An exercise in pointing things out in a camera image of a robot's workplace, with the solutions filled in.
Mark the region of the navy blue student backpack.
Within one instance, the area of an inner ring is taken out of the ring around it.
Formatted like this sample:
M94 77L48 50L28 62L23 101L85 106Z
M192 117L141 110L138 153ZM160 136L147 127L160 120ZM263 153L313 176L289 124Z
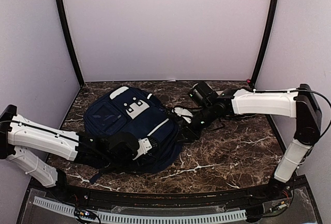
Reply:
M139 170L128 174L156 174L169 167L182 151L178 142L179 124L174 115L152 93L131 86L120 86L94 101L83 115L84 131L92 136L112 136L128 132L138 139L157 140L159 170ZM93 184L102 175L94 175Z

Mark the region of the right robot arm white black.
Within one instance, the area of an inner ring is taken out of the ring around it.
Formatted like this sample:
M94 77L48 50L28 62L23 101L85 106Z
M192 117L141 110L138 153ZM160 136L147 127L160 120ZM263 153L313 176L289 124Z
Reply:
M294 118L296 131L289 147L273 175L273 180L264 188L264 196L275 200L284 191L283 183L291 178L297 167L305 160L315 144L326 134L322 131L322 111L316 96L308 84L282 90L213 90L205 82L196 84L188 93L198 106L197 113L185 107L174 107L173 113L184 119L184 140L199 139L203 129L223 117L247 114L279 115Z

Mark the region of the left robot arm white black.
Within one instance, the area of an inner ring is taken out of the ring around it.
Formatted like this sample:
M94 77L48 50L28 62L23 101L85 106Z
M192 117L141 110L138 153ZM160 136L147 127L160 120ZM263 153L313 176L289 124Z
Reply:
M54 129L24 118L16 106L8 105L1 113L1 159L16 163L43 187L51 188L60 200L69 201L73 190L67 186L66 173L41 161L31 148L94 167L98 175L103 175L116 170L138 172L140 158L151 155L153 161L157 160L154 153L159 145L151 136L138 139L128 132L92 136Z

